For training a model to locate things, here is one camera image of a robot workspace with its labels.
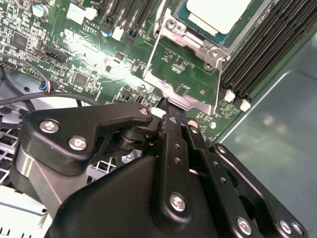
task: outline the black plastic lever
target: black plastic lever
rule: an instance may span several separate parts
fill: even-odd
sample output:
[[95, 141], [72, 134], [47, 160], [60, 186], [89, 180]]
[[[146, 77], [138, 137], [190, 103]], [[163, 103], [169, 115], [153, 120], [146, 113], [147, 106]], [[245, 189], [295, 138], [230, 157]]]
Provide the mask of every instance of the black plastic lever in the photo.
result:
[[[40, 128], [44, 121], [57, 124], [55, 133]], [[126, 126], [147, 126], [151, 113], [141, 104], [116, 104], [37, 111], [24, 119], [20, 144], [25, 153], [66, 176], [85, 172], [96, 152], [96, 140], [106, 137], [106, 142], [116, 131]], [[71, 148], [71, 138], [81, 138], [86, 148]]]

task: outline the electronic component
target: electronic component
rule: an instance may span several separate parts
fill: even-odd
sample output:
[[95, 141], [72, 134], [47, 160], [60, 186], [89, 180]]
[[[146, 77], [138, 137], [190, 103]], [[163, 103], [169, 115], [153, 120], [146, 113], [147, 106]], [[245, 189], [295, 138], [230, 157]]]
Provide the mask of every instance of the electronic component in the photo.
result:
[[41, 18], [41, 17], [46, 17], [49, 14], [49, 9], [47, 6], [40, 4], [40, 5], [35, 5], [32, 7], [32, 12], [33, 15]]
[[7, 68], [7, 69], [15, 69], [16, 65], [7, 61], [7, 60], [2, 60], [0, 61], [0, 66], [3, 68]]
[[28, 38], [21, 35], [20, 33], [14, 32], [12, 36], [11, 45], [19, 50], [26, 50], [28, 45]]
[[86, 82], [88, 80], [88, 77], [82, 75], [81, 73], [76, 73], [74, 78], [74, 84], [84, 87], [86, 85]]
[[107, 71], [107, 72], [110, 72], [110, 71], [111, 71], [111, 66], [110, 66], [110, 65], [107, 65], [106, 71]]
[[122, 93], [122, 98], [123, 100], [125, 101], [129, 101], [129, 99], [132, 97], [133, 95], [133, 90], [131, 87], [126, 87], [124, 90], [123, 90], [123, 93]]
[[117, 53], [115, 54], [115, 57], [116, 57], [118, 60], [123, 60], [124, 55], [123, 55], [122, 53], [120, 53], [120, 52], [117, 52]]

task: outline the metal grille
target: metal grille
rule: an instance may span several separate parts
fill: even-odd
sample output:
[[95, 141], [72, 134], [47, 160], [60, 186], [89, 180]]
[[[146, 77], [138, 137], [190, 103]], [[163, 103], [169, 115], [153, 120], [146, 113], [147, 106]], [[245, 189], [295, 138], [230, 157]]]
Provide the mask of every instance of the metal grille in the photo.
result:
[[0, 185], [7, 179], [19, 130], [0, 130]]

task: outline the screw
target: screw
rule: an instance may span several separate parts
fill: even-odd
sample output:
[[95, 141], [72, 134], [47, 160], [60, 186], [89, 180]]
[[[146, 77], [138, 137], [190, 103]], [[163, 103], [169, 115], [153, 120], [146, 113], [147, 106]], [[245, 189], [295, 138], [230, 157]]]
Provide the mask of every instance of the screw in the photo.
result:
[[169, 117], [169, 120], [170, 120], [172, 123], [177, 124], [177, 119], [176, 119], [175, 117]]
[[244, 218], [238, 217], [238, 219], [237, 219], [237, 224], [238, 224], [240, 230], [241, 230], [244, 234], [246, 234], [246, 235], [248, 235], [248, 236], [251, 235], [251, 233], [252, 233], [251, 227], [250, 227], [249, 223], [248, 223]]
[[213, 57], [217, 57], [217, 55], [218, 55], [218, 51], [213, 51], [213, 52], [212, 52], [212, 56], [213, 56]]
[[191, 130], [193, 133], [198, 134], [198, 130], [196, 128], [192, 127]]
[[87, 143], [86, 141], [78, 136], [72, 137], [69, 141], [68, 141], [68, 145], [70, 146], [70, 148], [72, 148], [73, 150], [84, 150], [87, 147]]
[[226, 150], [222, 146], [218, 146], [218, 149], [222, 154], [226, 153]]
[[295, 229], [300, 235], [303, 234], [302, 229], [301, 229], [300, 226], [297, 225], [295, 222], [292, 222], [292, 226], [294, 227], [294, 229]]
[[185, 209], [186, 209], [186, 204], [185, 204], [184, 199], [183, 199], [181, 196], [179, 196], [179, 195], [177, 195], [177, 194], [172, 194], [171, 197], [170, 197], [170, 199], [169, 199], [169, 201], [170, 201], [170, 204], [172, 205], [172, 207], [173, 207], [176, 211], [178, 211], [178, 212], [183, 212], [183, 211], [185, 211]]
[[292, 234], [292, 230], [291, 228], [289, 227], [289, 225], [283, 221], [283, 220], [280, 220], [279, 221], [279, 224], [281, 225], [282, 229], [287, 233], [287, 234]]
[[169, 19], [166, 22], [166, 27], [168, 30], [174, 30], [177, 26], [177, 22], [174, 19]]
[[148, 110], [146, 110], [145, 108], [140, 108], [139, 111], [140, 111], [140, 113], [142, 113], [145, 116], [147, 116], [149, 114]]
[[46, 133], [55, 133], [59, 130], [59, 126], [54, 121], [45, 120], [41, 122], [40, 129]]

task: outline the black cable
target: black cable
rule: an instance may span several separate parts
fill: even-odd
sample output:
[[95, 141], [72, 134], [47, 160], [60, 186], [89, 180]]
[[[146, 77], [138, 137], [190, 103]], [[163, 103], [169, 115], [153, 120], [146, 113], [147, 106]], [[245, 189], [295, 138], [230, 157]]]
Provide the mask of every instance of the black cable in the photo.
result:
[[30, 93], [26, 94], [20, 97], [14, 97], [14, 98], [9, 98], [9, 99], [3, 99], [0, 100], [0, 106], [12, 104], [12, 103], [17, 103], [21, 101], [26, 101], [26, 100], [31, 100], [31, 99], [36, 99], [36, 98], [45, 98], [45, 97], [62, 97], [62, 98], [72, 98], [75, 100], [80, 100], [85, 103], [88, 103], [90, 105], [99, 105], [98, 102], [94, 101], [93, 99], [81, 96], [81, 95], [76, 95], [76, 94], [68, 94], [68, 93], [53, 93], [53, 94], [48, 94], [45, 92], [40, 92], [40, 93]]
[[28, 66], [29, 68], [33, 69], [45, 82], [49, 82], [49, 80], [45, 77], [44, 74], [42, 74], [37, 68], [35, 68], [33, 65], [31, 65], [29, 62], [20, 59], [19, 57], [16, 56], [12, 56], [12, 55], [8, 55], [8, 54], [0, 54], [0, 58], [3, 59], [13, 59], [16, 60], [22, 64], [25, 64], [26, 66]]
[[[5, 70], [3, 67], [1, 67], [1, 73], [2, 73], [2, 79], [4, 84], [7, 86], [7, 88], [17, 97], [23, 96], [24, 94], [18, 90], [13, 83], [8, 79]], [[30, 100], [27, 101], [22, 101], [22, 103], [24, 104], [24, 106], [26, 107], [26, 109], [29, 111], [29, 113], [34, 112], [35, 111], [35, 107], [33, 105], [33, 103]]]
[[76, 102], [77, 102], [77, 106], [78, 106], [78, 107], [82, 107], [82, 106], [83, 106], [83, 104], [81, 103], [80, 100], [76, 100]]

